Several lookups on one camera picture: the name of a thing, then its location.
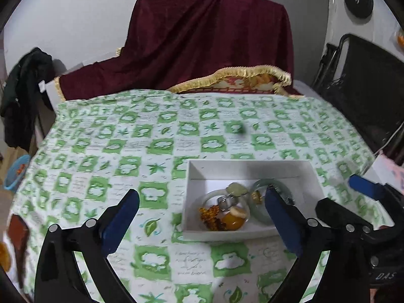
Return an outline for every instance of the white box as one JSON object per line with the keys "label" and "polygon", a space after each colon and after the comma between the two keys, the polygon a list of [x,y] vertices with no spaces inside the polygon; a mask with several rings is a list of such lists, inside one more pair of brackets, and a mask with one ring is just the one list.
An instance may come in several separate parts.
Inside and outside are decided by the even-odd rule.
{"label": "white box", "polygon": [[274,225],[264,225],[253,216],[236,231],[209,231],[200,220],[198,201],[205,194],[237,182],[247,188],[259,179],[276,179],[292,192],[296,207],[306,218],[316,218],[315,207],[325,198],[309,161],[188,160],[187,188],[182,231],[185,240],[200,242],[239,241],[276,236]]}

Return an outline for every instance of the black jacket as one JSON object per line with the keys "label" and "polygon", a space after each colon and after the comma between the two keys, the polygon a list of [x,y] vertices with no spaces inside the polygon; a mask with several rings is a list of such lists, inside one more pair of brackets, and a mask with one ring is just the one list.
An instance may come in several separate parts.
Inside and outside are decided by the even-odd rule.
{"label": "black jacket", "polygon": [[[0,116],[4,117],[5,141],[10,147],[30,149],[34,122],[38,114],[36,99],[39,97],[38,83],[53,80],[55,71],[52,56],[39,48],[27,53],[11,70],[4,88]],[[44,92],[42,99],[52,109]]]}

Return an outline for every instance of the black chair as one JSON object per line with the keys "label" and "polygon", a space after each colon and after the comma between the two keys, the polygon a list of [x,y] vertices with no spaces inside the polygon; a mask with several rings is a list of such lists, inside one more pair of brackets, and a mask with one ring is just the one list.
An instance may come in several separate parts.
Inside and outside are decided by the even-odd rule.
{"label": "black chair", "polygon": [[404,162],[404,63],[372,42],[342,36],[327,52],[312,88],[355,126],[366,144]]}

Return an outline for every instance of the wire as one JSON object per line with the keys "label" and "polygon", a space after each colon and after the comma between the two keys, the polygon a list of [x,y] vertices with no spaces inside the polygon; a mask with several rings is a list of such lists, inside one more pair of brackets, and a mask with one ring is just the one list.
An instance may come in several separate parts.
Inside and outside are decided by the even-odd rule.
{"label": "wire", "polygon": [[394,136],[397,134],[397,132],[400,131],[400,129],[403,127],[403,125],[404,125],[404,122],[401,123],[401,125],[398,127],[398,129],[395,130],[395,132],[391,135],[391,137],[389,138],[389,140],[387,140],[387,142],[386,142],[381,148],[379,148],[379,150],[378,150],[377,152],[375,152],[375,153],[373,154],[373,156],[377,156],[377,154],[378,154],[384,147],[386,147],[386,146],[390,143],[390,141],[394,138]]}

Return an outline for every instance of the gold fringe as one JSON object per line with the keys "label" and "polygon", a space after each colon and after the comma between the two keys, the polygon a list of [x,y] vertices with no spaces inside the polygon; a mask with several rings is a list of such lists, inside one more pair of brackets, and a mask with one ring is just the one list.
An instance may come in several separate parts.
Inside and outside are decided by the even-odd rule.
{"label": "gold fringe", "polygon": [[290,94],[289,98],[291,98],[291,99],[300,99],[300,98],[304,98],[304,95],[302,95],[302,94]]}
{"label": "gold fringe", "polygon": [[56,92],[57,92],[57,95],[59,96],[59,98],[60,98],[62,101],[66,101],[66,98],[65,98],[65,96],[64,96],[64,94],[63,94],[63,92],[62,92],[62,89],[61,89],[61,87],[60,87],[59,79],[60,79],[60,77],[57,77],[57,78],[54,78],[54,79],[53,79],[53,81],[55,82]]}
{"label": "gold fringe", "polygon": [[197,88],[206,88],[220,82],[224,78],[234,76],[238,78],[252,78],[261,74],[270,74],[278,78],[280,82],[274,84],[274,90],[276,94],[288,95],[288,93],[282,88],[292,84],[292,78],[288,72],[281,70],[278,67],[270,65],[260,65],[254,67],[226,67],[217,70],[212,75],[205,76],[204,78],[198,78],[190,81],[186,81],[172,86],[168,91],[172,93],[179,93]]}

